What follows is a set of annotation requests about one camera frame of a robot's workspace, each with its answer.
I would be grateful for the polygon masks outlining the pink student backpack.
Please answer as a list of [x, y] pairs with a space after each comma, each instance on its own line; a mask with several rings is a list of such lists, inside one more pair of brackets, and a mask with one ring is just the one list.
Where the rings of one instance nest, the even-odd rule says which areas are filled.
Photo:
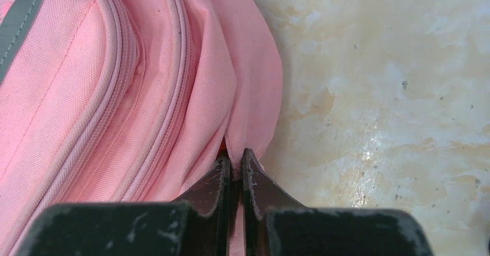
[[62, 202], [169, 201], [262, 156], [281, 59], [253, 0], [1, 0], [1, 254]]

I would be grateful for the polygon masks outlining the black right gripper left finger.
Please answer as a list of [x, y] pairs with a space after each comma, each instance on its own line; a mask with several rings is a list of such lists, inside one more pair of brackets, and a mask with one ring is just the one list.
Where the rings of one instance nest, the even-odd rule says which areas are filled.
[[227, 255], [230, 159], [170, 202], [66, 203], [33, 223], [18, 255]]

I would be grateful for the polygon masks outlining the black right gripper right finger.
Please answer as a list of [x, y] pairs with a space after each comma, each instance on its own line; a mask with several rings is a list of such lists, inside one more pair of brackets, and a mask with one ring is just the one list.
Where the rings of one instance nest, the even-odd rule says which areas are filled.
[[242, 157], [246, 255], [433, 255], [422, 227], [395, 209], [307, 207]]

